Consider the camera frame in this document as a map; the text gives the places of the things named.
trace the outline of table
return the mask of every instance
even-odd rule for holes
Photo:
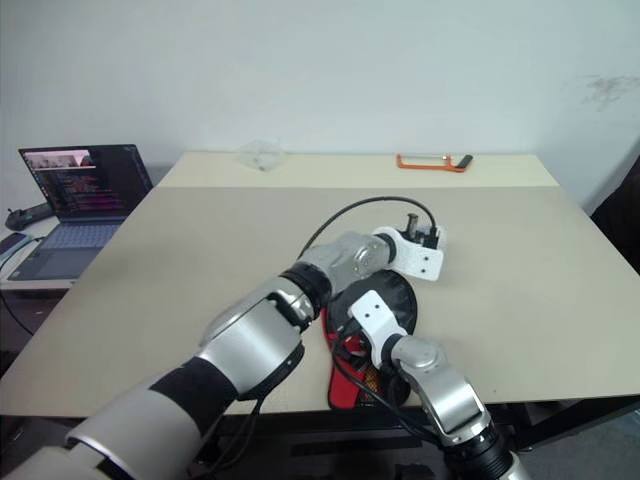
[[[0,413],[88,416],[179,364],[216,313],[289,267],[324,219],[380,194],[422,201],[447,228],[440,280],[412,281],[415,334],[440,341],[485,402],[640,393],[640,278],[535,156],[478,156],[455,174],[400,170],[392,155],[289,155],[265,173],[233,154],[196,152],[143,200],[25,348],[0,382]],[[402,227],[408,211],[361,208],[320,241]],[[318,322],[303,342],[305,358],[264,412],[328,408]]]

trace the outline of floor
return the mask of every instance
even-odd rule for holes
[[[7,419],[3,420],[4,430]],[[2,445],[0,473],[5,475],[44,445],[63,444],[68,431],[69,427],[51,420],[26,420],[19,438]],[[402,432],[396,431],[369,432],[369,448],[375,445],[373,440],[383,440],[387,448],[368,451],[359,450],[358,443],[353,442],[354,438],[362,439],[362,433],[256,437],[244,458],[216,478],[256,478],[269,472],[271,478],[287,479],[393,479],[398,464],[427,465],[435,475],[415,478],[450,478],[437,450],[408,446],[413,442],[403,437]],[[535,480],[635,480],[640,472],[640,414],[633,413],[536,448],[520,458]],[[194,474],[197,470],[198,466],[192,467]]]

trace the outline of black round object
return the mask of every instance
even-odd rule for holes
[[[341,326],[351,320],[348,310],[362,295],[375,290],[382,297],[396,316],[398,325],[408,334],[412,334],[418,318],[418,303],[411,284],[404,277],[392,270],[381,270],[364,280],[351,284],[327,307],[327,333],[335,333]],[[354,335],[360,330],[356,322],[352,322],[345,335]]]

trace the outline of laptop screen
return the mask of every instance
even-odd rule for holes
[[[19,152],[60,219],[126,217],[152,187],[135,145]]]

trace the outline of black cord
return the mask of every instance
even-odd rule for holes
[[[400,197],[400,196],[396,196],[396,195],[381,196],[381,197],[369,197],[369,198],[365,198],[365,199],[359,200],[357,202],[351,203],[351,204],[347,205],[346,207],[342,208],[341,210],[337,211],[333,215],[331,215],[331,217],[329,217],[327,219],[327,221],[325,221],[322,225],[320,225],[318,227],[318,229],[313,233],[313,235],[311,235],[311,238],[309,238],[309,240],[304,245],[304,247],[302,247],[302,251],[300,252],[300,255],[298,255],[298,258],[300,258],[302,256],[302,254],[311,245],[313,245],[313,242],[316,241],[316,238],[318,238],[320,236],[320,234],[322,232],[324,232],[325,229],[329,225],[331,225],[341,215],[347,213],[349,210],[353,210],[354,208],[359,207],[360,205],[364,205],[364,204],[367,204],[367,203],[373,203],[373,202],[389,202],[389,201],[410,203],[411,205],[414,205],[414,206],[418,207],[420,210],[422,210],[424,213],[426,213],[427,216],[429,217],[429,221],[431,222],[430,235],[434,235],[435,236],[435,234],[436,234],[436,219],[433,217],[433,214],[429,211],[429,209],[427,207],[425,207],[422,203],[418,202],[417,200],[414,200],[413,198],[409,198],[409,197]]]
[[[220,454],[218,460],[216,460],[216,463],[213,464],[213,467],[211,467],[211,469],[207,473],[195,477],[194,480],[212,480],[215,478],[216,472],[231,468],[233,465],[240,461],[247,448],[249,447],[249,443],[251,443],[251,438],[253,437],[253,433],[256,428],[256,422],[258,420],[258,414],[260,413],[260,409],[262,408],[262,404],[264,403],[265,398],[266,397],[258,399],[253,407],[253,410],[251,410],[251,413],[247,415],[247,418],[245,418],[244,422],[242,422],[242,425],[240,425],[240,428],[234,435],[233,439],[231,439],[231,442],[229,442],[227,448]],[[240,437],[245,430],[247,430],[247,433],[245,434],[244,441],[242,442],[242,445],[240,445],[237,453],[231,460],[223,462],[223,460],[229,456],[231,450],[236,447],[238,440],[240,440]]]
[[[340,348],[340,341],[341,341],[340,338],[336,340],[333,343],[333,347],[331,349],[331,358],[333,359],[333,364],[340,371],[340,373],[344,375],[344,377],[347,380],[349,380],[351,383],[353,383],[356,387],[358,387],[360,390],[369,394],[371,398],[373,398],[376,402],[378,402],[384,408],[389,410],[389,412],[391,412],[398,419],[399,423],[403,427],[405,427],[411,435],[414,435],[427,443],[431,443],[432,445],[436,445],[437,447],[440,447],[441,445],[440,440],[438,439],[438,436],[435,433],[427,430],[423,425],[420,425],[420,423],[415,421],[413,418],[402,413],[398,409],[398,407],[387,402],[384,398],[382,398],[382,396],[380,396],[377,392],[375,392],[371,388],[367,387],[363,382],[361,382],[356,377],[351,375],[351,373],[349,373],[342,366],[342,364],[338,361],[339,360],[338,348]]]
[[[39,242],[40,240],[42,240],[44,237],[37,237],[37,238],[32,238],[31,240],[29,240],[28,242],[20,245],[18,248],[16,248],[13,252],[11,252],[11,255],[9,255],[7,258],[4,259],[4,261],[2,262],[2,265],[0,265],[0,272],[2,272],[2,269],[4,268],[4,266],[7,264],[7,262],[9,260],[11,260],[11,258],[13,258],[13,256],[18,253],[20,250],[22,250],[24,247],[26,247],[27,245],[30,245],[31,242]],[[15,313],[13,313],[13,311],[11,310],[11,308],[9,308],[9,304],[7,303],[7,299],[4,298],[4,295],[2,295],[2,289],[0,289],[0,300],[2,300],[2,303],[4,304],[4,308],[7,309],[7,312],[9,312],[9,315],[11,315],[11,318],[13,318],[16,323],[18,325],[20,325],[20,327],[27,332],[29,335],[31,335],[33,337],[34,332],[32,332],[31,330],[29,330],[27,328],[27,326],[22,323],[20,321],[20,319],[16,316]]]

